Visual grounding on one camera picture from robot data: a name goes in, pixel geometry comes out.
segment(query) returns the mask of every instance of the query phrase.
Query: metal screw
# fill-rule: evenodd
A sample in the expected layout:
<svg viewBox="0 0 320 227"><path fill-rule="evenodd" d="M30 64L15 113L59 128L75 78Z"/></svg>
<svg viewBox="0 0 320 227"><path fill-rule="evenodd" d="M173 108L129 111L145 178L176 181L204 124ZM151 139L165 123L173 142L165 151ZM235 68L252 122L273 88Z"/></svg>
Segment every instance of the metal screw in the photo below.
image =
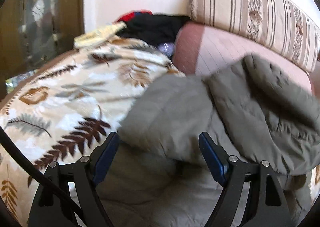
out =
<svg viewBox="0 0 320 227"><path fill-rule="evenodd" d="M88 156L83 156L82 158L80 158L80 161L82 163L88 162L89 161L89 157Z"/></svg>
<svg viewBox="0 0 320 227"><path fill-rule="evenodd" d="M52 161L50 164L49 164L49 167L55 167L57 165L57 162L56 161Z"/></svg>
<svg viewBox="0 0 320 227"><path fill-rule="evenodd" d="M269 163L268 161L266 161L266 160L263 160L263 161L262 161L262 164L263 164L265 167L270 166L270 163Z"/></svg>
<svg viewBox="0 0 320 227"><path fill-rule="evenodd" d="M230 160L231 162L237 162L237 161L238 161L238 158L237 158L236 156L230 156L230 157L229 157L229 160Z"/></svg>

